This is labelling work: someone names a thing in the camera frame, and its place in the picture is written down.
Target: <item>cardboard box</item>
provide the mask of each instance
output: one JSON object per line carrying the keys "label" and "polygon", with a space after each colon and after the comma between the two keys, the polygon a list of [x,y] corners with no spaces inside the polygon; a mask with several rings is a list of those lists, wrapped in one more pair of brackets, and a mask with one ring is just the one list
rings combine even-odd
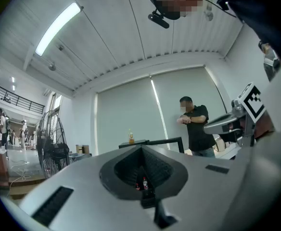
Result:
{"label": "cardboard box", "polygon": [[78,145],[77,144],[77,153],[89,154],[89,145]]}

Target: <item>black t-shirt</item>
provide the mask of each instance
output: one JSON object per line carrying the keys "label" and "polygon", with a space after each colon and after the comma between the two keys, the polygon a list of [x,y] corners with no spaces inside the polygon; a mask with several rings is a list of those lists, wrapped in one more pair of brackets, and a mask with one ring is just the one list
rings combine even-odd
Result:
{"label": "black t-shirt", "polygon": [[206,134],[203,130],[205,124],[208,123],[209,115],[206,106],[194,106],[194,110],[189,113],[184,113],[189,117],[205,116],[207,117],[204,123],[188,123],[188,134],[189,134],[189,149],[197,152],[209,149],[216,144],[216,141],[212,134]]}

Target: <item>fluorescent light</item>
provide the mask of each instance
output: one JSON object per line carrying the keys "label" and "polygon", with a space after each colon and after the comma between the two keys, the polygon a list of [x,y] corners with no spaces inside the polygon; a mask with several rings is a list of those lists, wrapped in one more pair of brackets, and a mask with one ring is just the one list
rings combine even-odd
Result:
{"label": "fluorescent light", "polygon": [[55,37],[55,35],[58,33],[58,31],[80,11],[80,7],[74,2],[56,18],[56,20],[43,35],[39,45],[36,48],[36,53],[39,56],[42,56],[45,49],[47,48],[53,37]]}
{"label": "fluorescent light", "polygon": [[154,86],[153,80],[151,80],[151,84],[152,84],[152,88],[153,88],[153,92],[154,92],[154,95],[155,95],[156,102],[158,104],[158,108],[159,108],[159,112],[160,112],[160,116],[161,116],[161,120],[162,120],[162,125],[163,125],[163,129],[164,129],[165,138],[168,140],[168,135],[167,135],[167,131],[166,131],[165,121],[164,121],[161,105],[160,105],[160,102],[159,102],[158,94],[156,93],[156,90],[155,90],[155,86]]}

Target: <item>black railing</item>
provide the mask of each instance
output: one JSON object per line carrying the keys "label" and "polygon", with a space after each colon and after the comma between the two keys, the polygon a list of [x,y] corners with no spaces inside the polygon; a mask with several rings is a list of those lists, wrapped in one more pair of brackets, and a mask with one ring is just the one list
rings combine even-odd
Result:
{"label": "black railing", "polygon": [[26,98],[22,98],[3,87],[0,87],[0,99],[26,110],[30,110],[39,114],[43,113],[44,105],[35,103]]}

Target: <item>black vent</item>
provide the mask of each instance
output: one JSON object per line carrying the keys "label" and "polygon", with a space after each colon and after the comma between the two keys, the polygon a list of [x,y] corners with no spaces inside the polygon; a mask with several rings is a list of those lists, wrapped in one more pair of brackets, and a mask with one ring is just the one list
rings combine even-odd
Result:
{"label": "black vent", "polygon": [[227,174],[229,171],[229,168],[225,168],[225,167],[220,167],[220,166],[215,166],[215,165],[207,165],[206,169],[218,172],[218,173],[222,173],[222,174]]}
{"label": "black vent", "polygon": [[73,190],[70,188],[60,187],[40,207],[40,209],[32,216],[32,218],[46,227],[49,226],[72,192]]}

